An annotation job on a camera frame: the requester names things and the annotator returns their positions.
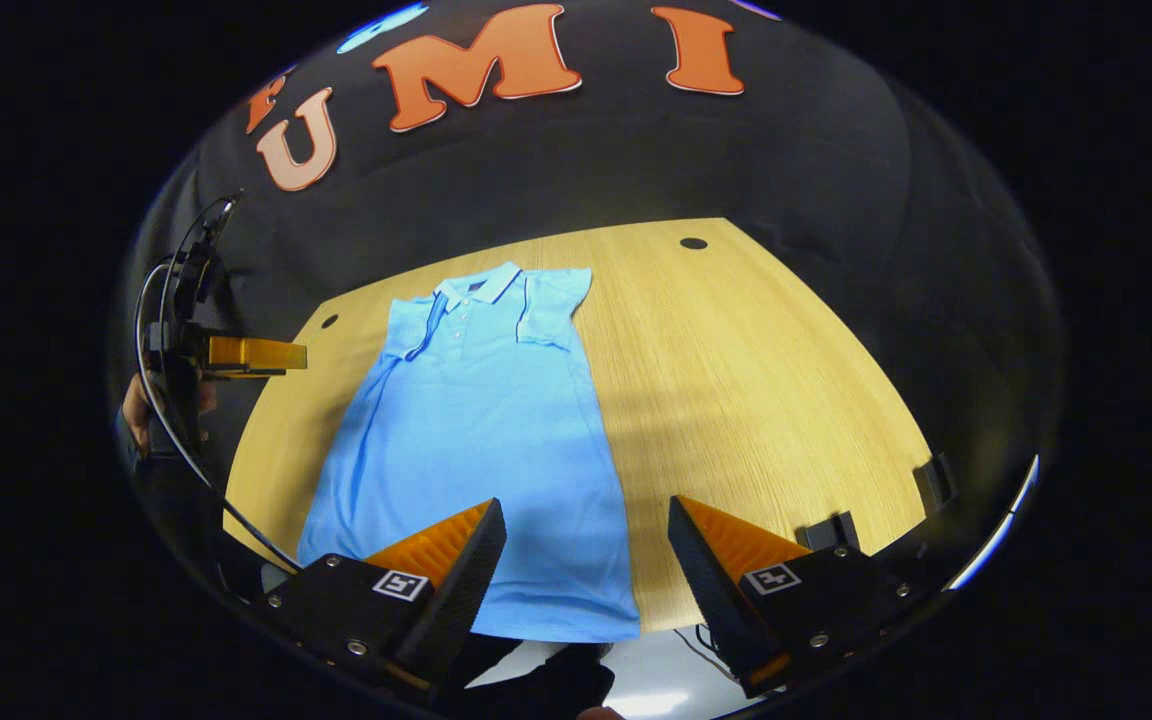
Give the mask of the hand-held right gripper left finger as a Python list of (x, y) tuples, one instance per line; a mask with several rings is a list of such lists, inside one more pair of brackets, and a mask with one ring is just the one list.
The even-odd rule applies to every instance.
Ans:
[(326, 553), (262, 597), (260, 623), (353, 682), (439, 692), (506, 539), (490, 498), (365, 560)]

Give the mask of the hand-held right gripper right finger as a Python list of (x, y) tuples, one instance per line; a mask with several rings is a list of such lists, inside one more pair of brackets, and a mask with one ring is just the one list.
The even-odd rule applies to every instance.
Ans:
[(690, 497), (670, 497), (667, 536), (718, 659), (749, 698), (846, 669), (923, 589), (852, 544), (810, 550)]

